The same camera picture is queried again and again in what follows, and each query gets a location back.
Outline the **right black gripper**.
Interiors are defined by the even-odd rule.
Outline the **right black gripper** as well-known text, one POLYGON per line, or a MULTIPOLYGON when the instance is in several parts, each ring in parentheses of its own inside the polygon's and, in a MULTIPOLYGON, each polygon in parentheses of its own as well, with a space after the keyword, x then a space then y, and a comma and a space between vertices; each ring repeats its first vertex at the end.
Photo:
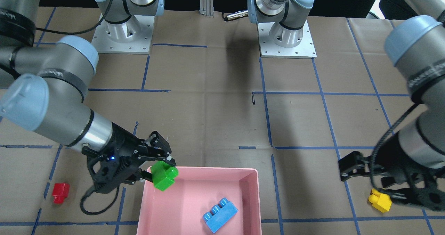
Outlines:
POLYGON ((87 156, 87 168, 93 181, 87 194, 108 194, 121 183, 130 185, 137 180, 152 183, 152 173, 140 168, 146 161, 177 166, 169 143, 159 132, 154 131, 143 140, 114 123, 110 141, 104 148, 82 148, 82 154, 87 156))

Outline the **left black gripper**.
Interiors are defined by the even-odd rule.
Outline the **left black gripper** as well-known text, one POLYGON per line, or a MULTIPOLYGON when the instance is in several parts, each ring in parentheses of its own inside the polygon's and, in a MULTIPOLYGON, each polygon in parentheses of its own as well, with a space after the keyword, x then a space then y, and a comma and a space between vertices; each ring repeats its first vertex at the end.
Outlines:
POLYGON ((410 159, 398 143, 386 143, 377 154, 364 156, 353 151, 339 159, 341 181, 369 177, 377 191, 395 204, 444 212, 444 168, 424 167, 410 159))

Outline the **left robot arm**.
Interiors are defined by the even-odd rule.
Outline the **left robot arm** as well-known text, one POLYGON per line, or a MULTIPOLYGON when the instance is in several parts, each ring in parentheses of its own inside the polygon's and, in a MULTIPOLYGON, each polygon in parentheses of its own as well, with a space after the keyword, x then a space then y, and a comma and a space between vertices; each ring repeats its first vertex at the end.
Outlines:
POLYGON ((369 177, 368 198, 380 212, 392 204, 444 211, 444 0, 405 0, 416 16, 385 40, 387 56, 406 79, 413 105, 385 132, 372 154, 338 161, 342 181, 369 177))

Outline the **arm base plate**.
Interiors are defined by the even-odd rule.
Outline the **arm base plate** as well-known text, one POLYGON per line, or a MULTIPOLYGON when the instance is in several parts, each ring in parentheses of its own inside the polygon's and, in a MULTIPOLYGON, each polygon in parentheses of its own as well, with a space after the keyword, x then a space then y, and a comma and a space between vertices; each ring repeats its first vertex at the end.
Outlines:
POLYGON ((105 20, 91 41, 101 54, 142 54, 151 51, 155 16, 133 15, 127 22, 111 24, 105 20))
POLYGON ((263 58, 314 59, 317 52, 308 22, 299 30, 284 28, 279 22, 258 23, 260 56, 263 58))

